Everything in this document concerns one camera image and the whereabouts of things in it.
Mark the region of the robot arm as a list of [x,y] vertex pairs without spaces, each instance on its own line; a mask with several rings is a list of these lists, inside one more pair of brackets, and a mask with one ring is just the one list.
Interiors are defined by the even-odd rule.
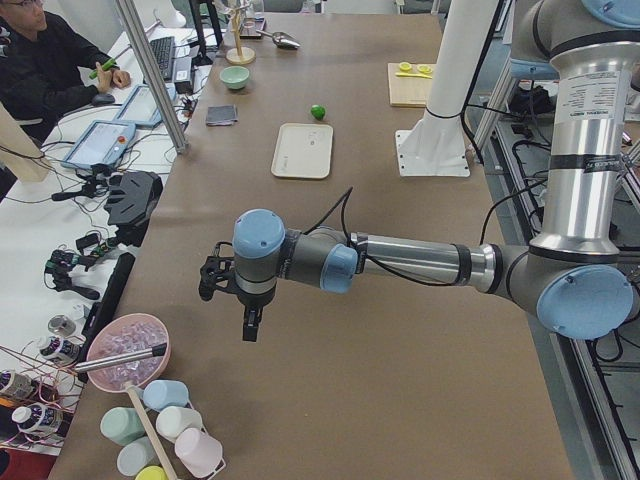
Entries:
[[523,2],[514,60],[548,62],[559,75],[541,231],[525,247],[470,248],[364,233],[288,229],[250,210],[234,226],[229,284],[244,305],[243,337],[256,339],[278,279],[343,293],[355,275],[385,270],[437,287],[472,286],[512,301],[559,335],[592,340],[634,305],[609,234],[624,109],[639,61],[635,1]]

